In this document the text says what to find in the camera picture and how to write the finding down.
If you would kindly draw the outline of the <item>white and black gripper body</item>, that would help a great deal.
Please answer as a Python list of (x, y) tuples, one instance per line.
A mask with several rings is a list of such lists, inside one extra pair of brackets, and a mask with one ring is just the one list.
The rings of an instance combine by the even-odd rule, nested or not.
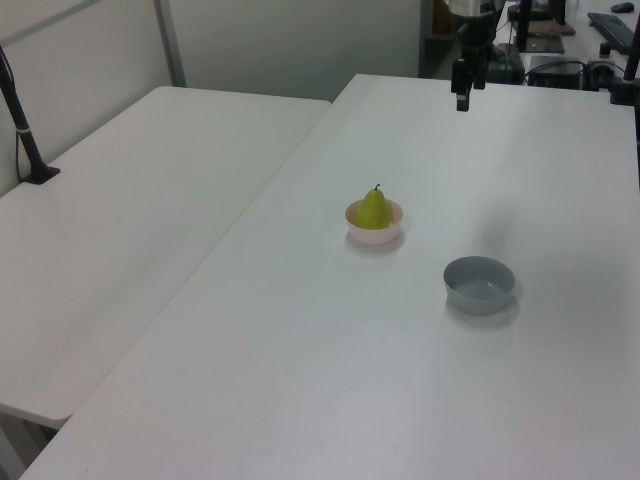
[(450, 0), (446, 2), (453, 20), (455, 42), (465, 52), (490, 46), (502, 14), (502, 2), (495, 0)]

